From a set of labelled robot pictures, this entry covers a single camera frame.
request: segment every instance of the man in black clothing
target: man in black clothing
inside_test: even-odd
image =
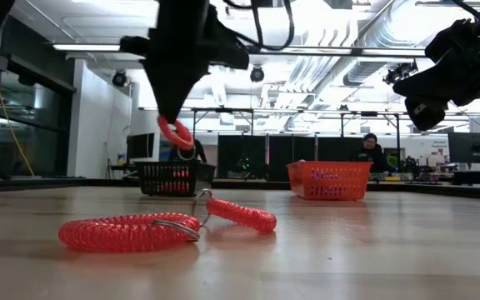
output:
[[[368,133],[364,136],[362,148],[355,153],[354,161],[373,163],[372,173],[392,172],[393,168],[388,165],[387,158],[384,156],[383,148],[377,144],[377,136]]]
[[[176,162],[180,160],[198,160],[198,157],[201,157],[202,162],[207,163],[207,157],[205,156],[203,145],[201,144],[201,142],[199,142],[199,140],[194,139],[192,150],[189,150],[189,151],[181,150],[177,146],[172,148],[172,151],[170,151],[170,156],[168,158],[168,161]]]

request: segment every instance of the window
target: window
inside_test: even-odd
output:
[[[45,126],[60,126],[61,97],[51,89],[13,72],[4,72],[1,93],[9,116]]]
[[[11,121],[11,124],[35,175],[60,175],[64,172],[59,159],[64,155],[59,150],[63,148],[59,147],[62,133],[20,122]],[[13,139],[8,121],[4,118],[0,118],[0,159],[6,172],[12,175],[30,175]]]

